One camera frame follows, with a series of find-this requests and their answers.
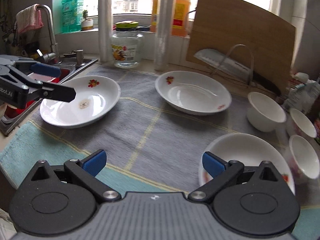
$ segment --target blue gripper pad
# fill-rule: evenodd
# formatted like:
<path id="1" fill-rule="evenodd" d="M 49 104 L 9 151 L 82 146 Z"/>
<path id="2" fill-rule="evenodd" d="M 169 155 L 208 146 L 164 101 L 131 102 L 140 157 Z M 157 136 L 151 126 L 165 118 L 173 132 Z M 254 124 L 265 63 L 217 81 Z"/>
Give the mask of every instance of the blue gripper pad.
<path id="1" fill-rule="evenodd" d="M 223 163 L 219 162 L 215 158 L 211 157 L 206 152 L 202 155 L 202 165 L 203 168 L 211 175 L 211 177 L 216 177 L 226 170 Z"/>
<path id="2" fill-rule="evenodd" d="M 30 70 L 34 73 L 49 77 L 59 77 L 61 75 L 59 68 L 40 62 L 32 64 Z"/>
<path id="3" fill-rule="evenodd" d="M 106 166 L 106 163 L 107 153 L 102 150 L 97 155 L 83 163 L 82 169 L 95 177 L 104 168 L 104 166 Z"/>

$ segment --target potted plant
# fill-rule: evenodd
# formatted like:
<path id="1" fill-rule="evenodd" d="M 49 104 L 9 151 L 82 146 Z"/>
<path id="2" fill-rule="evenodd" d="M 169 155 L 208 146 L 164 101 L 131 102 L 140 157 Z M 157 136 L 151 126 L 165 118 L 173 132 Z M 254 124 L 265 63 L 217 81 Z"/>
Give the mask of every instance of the potted plant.
<path id="1" fill-rule="evenodd" d="M 93 20 L 88 19 L 88 10 L 82 12 L 83 21 L 81 22 L 81 31 L 87 31 L 93 29 Z"/>

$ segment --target plastic wrap roll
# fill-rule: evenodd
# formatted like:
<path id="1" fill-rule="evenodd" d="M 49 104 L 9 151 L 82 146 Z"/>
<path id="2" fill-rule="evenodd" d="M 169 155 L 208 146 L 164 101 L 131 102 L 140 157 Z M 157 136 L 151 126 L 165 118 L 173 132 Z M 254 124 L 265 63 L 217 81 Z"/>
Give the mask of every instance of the plastic wrap roll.
<path id="1" fill-rule="evenodd" d="M 163 71 L 168 64 L 169 40 L 176 0 L 160 0 L 158 3 L 156 39 L 155 39 L 155 70 Z"/>
<path id="2" fill-rule="evenodd" d="M 113 61 L 111 37 L 113 32 L 112 0 L 98 0 L 100 61 Z"/>

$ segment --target dirty plate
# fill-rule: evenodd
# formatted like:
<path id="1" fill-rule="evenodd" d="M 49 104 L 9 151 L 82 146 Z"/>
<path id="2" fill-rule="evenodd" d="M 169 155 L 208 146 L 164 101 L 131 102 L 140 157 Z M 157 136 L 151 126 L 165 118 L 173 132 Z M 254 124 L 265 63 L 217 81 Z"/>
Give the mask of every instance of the dirty plate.
<path id="1" fill-rule="evenodd" d="M 164 73 L 156 79 L 155 86 L 169 105 L 187 114 L 214 114 L 231 104 L 231 95 L 223 85 L 195 72 Z"/>
<path id="2" fill-rule="evenodd" d="M 44 99 L 40 106 L 44 121 L 63 128 L 83 127 L 99 120 L 115 106 L 121 94 L 117 82 L 102 76 L 79 77 L 63 85 L 75 89 L 73 101 Z"/>
<path id="3" fill-rule="evenodd" d="M 292 193 L 295 194 L 294 180 L 290 168 L 282 155 L 269 143 L 256 136 L 246 133 L 226 134 L 215 139 L 204 152 L 209 151 L 226 162 L 237 160 L 245 166 L 259 166 L 262 161 L 271 161 L 287 181 Z M 212 180 L 199 163 L 200 186 Z"/>

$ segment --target pink cloth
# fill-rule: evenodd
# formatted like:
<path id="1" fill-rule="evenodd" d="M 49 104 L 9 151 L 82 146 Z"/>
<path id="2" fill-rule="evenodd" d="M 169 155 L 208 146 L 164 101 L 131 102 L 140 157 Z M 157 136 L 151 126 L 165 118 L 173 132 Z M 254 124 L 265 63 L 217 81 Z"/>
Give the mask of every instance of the pink cloth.
<path id="1" fill-rule="evenodd" d="M 36 30 L 43 27 L 41 12 L 37 10 L 38 4 L 34 4 L 17 13 L 18 33 Z"/>

